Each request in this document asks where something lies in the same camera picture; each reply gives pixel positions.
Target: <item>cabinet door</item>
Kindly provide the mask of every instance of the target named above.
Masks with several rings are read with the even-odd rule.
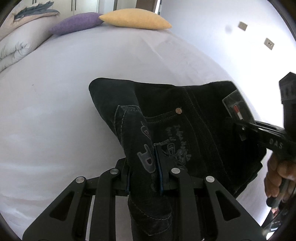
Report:
[[[22,0],[20,2],[20,6],[32,6],[33,4],[38,4],[38,3],[47,3],[47,0]]]
[[[74,14],[84,12],[98,12],[98,0],[73,0]]]
[[[74,2],[75,0],[54,0],[53,9],[61,13],[61,19],[65,19],[74,15]]]
[[[117,8],[124,9],[124,8],[136,8],[137,0],[117,0]]]
[[[155,12],[157,0],[137,0],[136,8]]]

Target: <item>black jeans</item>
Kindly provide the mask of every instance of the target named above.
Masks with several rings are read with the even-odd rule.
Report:
[[[262,167],[266,149],[241,142],[225,128],[222,99],[232,82],[201,86],[145,84],[99,78],[89,90],[101,117],[121,143],[131,169],[128,206],[133,239],[174,240],[174,203],[159,194],[154,146],[191,176],[211,175],[238,196]]]

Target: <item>finger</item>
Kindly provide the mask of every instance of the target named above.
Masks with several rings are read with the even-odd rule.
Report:
[[[284,161],[278,165],[278,173],[285,179],[296,181],[296,164]]]
[[[291,195],[288,192],[286,192],[285,195],[284,195],[284,197],[283,197],[283,200],[282,200],[283,203],[286,203],[289,200],[290,196]]]
[[[268,198],[270,198],[271,197],[271,192],[269,191],[268,186],[266,184],[266,178],[264,179],[264,187],[265,187],[265,194],[266,194],[266,196]]]
[[[286,191],[286,193],[285,193],[285,195],[283,197],[283,202],[284,203],[286,203],[289,200],[289,198],[291,197],[294,189],[295,189],[295,182],[290,181],[288,189],[287,189],[287,191]]]
[[[270,194],[273,197],[277,197],[279,194],[279,187],[275,186],[272,184],[272,182],[269,180],[268,176],[266,177],[266,186],[267,189],[269,190]]]
[[[278,159],[276,158],[276,155],[273,153],[268,160],[268,164],[270,165],[271,169],[275,171],[278,166],[278,163]]]
[[[296,185],[296,182],[290,181],[290,184],[289,184],[289,187],[288,187],[288,193],[289,193],[290,196],[292,195],[292,193],[295,190],[295,185]]]
[[[268,168],[267,176],[269,180],[272,182],[273,185],[279,187],[281,185],[281,176],[277,171],[274,171],[271,169],[271,166],[269,163],[267,164],[267,168]]]

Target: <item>white comforter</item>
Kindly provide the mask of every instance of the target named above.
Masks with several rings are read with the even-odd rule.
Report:
[[[58,16],[42,17],[28,22],[0,41],[0,72],[34,51],[51,36],[48,31]]]
[[[179,86],[231,80],[169,31],[105,24],[53,36],[0,73],[0,212],[20,237],[76,177],[99,176],[124,157],[88,91],[98,77]],[[261,222],[262,177],[257,186],[252,204],[258,210],[252,215]],[[117,239],[131,241],[126,200],[119,200]]]

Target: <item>wall socket plate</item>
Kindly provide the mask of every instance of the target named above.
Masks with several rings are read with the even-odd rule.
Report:
[[[272,48],[274,47],[274,43],[273,43],[270,39],[268,39],[268,38],[266,38],[266,40],[264,41],[264,44],[265,44],[270,50],[272,50]]]
[[[239,25],[238,25],[238,27],[240,28],[240,29],[242,29],[243,31],[246,31],[246,29],[247,29],[247,24],[245,24],[245,23],[243,23],[243,22],[239,22]]]

